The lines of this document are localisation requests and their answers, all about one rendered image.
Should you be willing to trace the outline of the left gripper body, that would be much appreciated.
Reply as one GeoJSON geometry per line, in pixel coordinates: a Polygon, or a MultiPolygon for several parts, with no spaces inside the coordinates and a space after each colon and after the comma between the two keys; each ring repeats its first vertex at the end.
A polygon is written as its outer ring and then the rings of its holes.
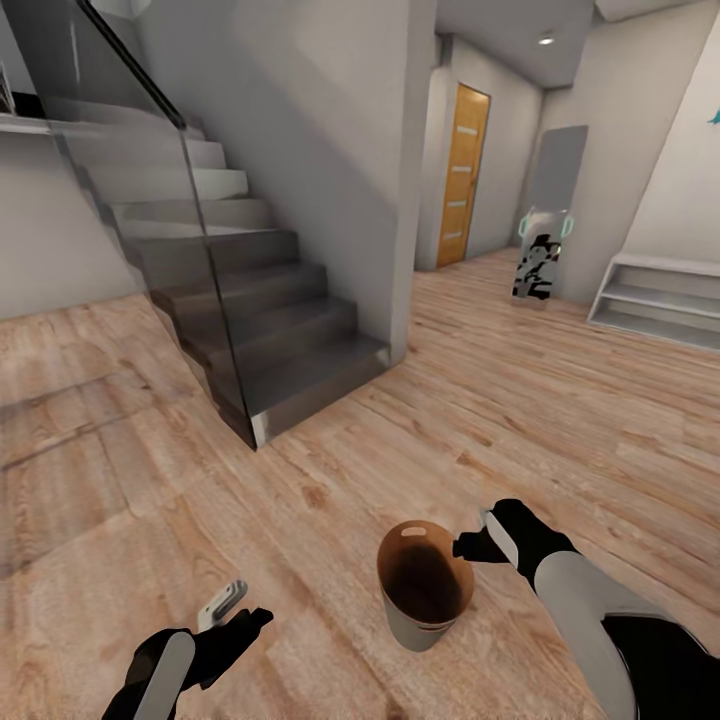
{"type": "Polygon", "coordinates": [[[213,686],[215,681],[257,640],[258,628],[248,609],[240,610],[225,626],[206,630],[214,635],[218,656],[212,673],[200,682],[201,689],[213,686]]]}

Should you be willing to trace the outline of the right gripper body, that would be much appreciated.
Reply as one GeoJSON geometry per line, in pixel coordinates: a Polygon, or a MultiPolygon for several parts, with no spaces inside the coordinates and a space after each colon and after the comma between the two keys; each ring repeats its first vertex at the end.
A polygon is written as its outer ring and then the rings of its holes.
{"type": "Polygon", "coordinates": [[[461,533],[459,539],[462,542],[462,557],[464,557],[464,560],[487,563],[509,563],[510,561],[507,557],[497,556],[486,546],[484,530],[487,530],[487,527],[479,531],[479,533],[461,533]]]}

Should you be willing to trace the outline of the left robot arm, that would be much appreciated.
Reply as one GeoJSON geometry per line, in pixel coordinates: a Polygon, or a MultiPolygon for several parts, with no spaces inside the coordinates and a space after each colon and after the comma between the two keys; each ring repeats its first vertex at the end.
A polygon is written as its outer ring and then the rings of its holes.
{"type": "Polygon", "coordinates": [[[244,580],[230,582],[198,614],[198,632],[163,629],[135,652],[124,687],[101,720],[174,720],[181,691],[215,681],[257,640],[274,619],[271,611],[240,610],[228,623],[226,614],[248,594],[244,580]]]}

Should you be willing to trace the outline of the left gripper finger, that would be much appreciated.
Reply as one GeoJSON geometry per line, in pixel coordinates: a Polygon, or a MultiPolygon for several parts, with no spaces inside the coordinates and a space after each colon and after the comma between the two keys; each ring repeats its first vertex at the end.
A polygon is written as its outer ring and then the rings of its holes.
{"type": "Polygon", "coordinates": [[[274,619],[274,615],[271,611],[258,608],[254,611],[253,614],[251,614],[252,620],[254,620],[254,626],[258,628],[258,634],[260,635],[261,628],[265,626],[268,622],[271,622],[274,619]]]}

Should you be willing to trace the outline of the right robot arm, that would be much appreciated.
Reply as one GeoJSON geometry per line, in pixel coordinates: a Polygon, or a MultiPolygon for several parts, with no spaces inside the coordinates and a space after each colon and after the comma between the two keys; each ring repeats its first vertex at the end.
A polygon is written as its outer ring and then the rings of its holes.
{"type": "Polygon", "coordinates": [[[477,509],[453,557],[527,577],[610,720],[720,720],[720,659],[518,501],[477,509]]]}

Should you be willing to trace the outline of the trash can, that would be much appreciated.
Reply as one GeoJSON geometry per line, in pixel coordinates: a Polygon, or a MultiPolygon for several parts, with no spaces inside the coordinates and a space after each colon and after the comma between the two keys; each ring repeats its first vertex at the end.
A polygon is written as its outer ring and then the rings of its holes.
{"type": "Polygon", "coordinates": [[[425,520],[396,525],[376,560],[390,629],[406,649],[427,651],[465,613],[475,590],[472,561],[453,557],[456,536],[425,520]],[[424,535],[402,536],[422,527],[424,535]]]}

